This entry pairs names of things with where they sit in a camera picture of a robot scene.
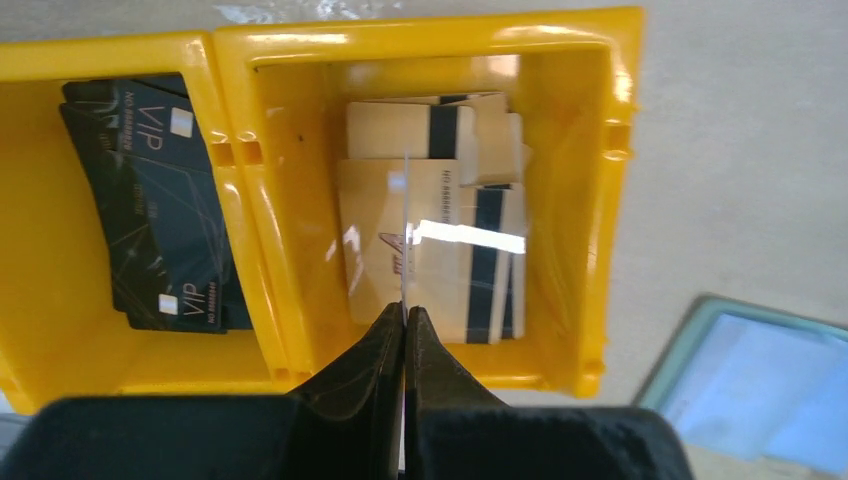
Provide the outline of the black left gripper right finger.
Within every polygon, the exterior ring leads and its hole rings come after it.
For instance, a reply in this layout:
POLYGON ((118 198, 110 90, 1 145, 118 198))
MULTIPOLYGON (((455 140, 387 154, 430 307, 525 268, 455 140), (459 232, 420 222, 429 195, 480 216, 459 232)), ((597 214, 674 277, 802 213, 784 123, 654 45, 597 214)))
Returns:
POLYGON ((683 446, 638 407, 513 407, 439 341, 427 311, 408 314, 408 479, 690 479, 683 446))

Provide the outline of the thin tan credit card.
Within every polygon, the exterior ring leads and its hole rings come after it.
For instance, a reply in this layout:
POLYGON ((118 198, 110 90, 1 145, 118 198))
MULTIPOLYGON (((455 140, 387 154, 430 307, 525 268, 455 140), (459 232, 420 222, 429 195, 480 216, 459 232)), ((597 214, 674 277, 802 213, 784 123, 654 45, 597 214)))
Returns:
POLYGON ((404 153, 403 157, 403 200, 402 200, 402 225, 401 225, 401 307, 403 325, 408 325, 408 305, 407 305, 407 286, 409 276, 409 154, 404 153))

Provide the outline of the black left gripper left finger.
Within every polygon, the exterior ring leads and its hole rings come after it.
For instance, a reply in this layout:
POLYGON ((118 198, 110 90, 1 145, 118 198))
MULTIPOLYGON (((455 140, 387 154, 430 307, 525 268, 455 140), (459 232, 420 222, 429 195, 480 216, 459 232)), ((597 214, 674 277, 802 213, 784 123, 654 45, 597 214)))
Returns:
POLYGON ((77 397, 38 413, 5 479, 393 479, 403 307, 285 394, 77 397))

